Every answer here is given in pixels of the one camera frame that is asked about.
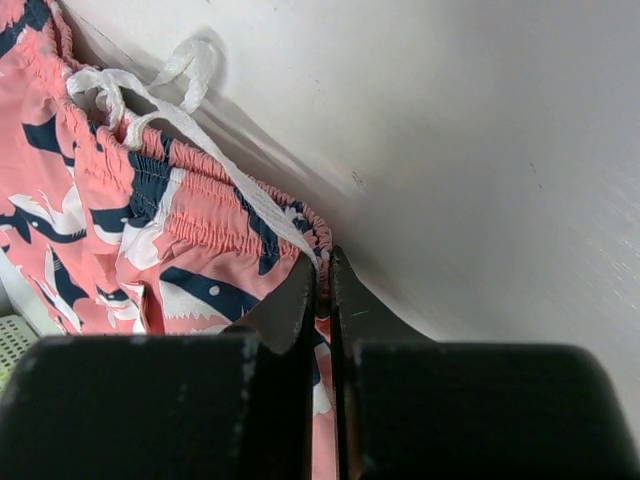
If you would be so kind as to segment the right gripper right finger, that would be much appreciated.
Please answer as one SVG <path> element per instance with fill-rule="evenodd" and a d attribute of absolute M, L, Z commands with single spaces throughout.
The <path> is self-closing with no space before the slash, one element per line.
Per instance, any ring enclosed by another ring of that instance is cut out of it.
<path fill-rule="evenodd" d="M 435 341 L 331 255 L 342 479 L 635 479 L 613 385 L 566 344 Z"/>

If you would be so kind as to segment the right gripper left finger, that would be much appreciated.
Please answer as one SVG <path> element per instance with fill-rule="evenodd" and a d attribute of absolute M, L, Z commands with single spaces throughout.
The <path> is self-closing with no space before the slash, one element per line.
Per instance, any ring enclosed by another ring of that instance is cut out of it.
<path fill-rule="evenodd" d="M 217 335 L 50 336 L 1 399 L 5 479 L 307 479 L 315 270 Z"/>

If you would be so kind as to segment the pink shark print shorts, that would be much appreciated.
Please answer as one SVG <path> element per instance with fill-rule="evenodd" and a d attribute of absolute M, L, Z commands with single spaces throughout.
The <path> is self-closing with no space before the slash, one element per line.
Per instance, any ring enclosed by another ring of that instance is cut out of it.
<path fill-rule="evenodd" d="M 214 51 L 180 44 L 157 85 L 192 68 L 179 104 L 133 113 L 148 85 L 75 60 L 53 1 L 1 5 L 1 254 L 53 336 L 217 335 L 307 259 L 315 270 L 311 475 L 337 477 L 328 325 L 330 229 L 242 172 L 193 120 Z"/>

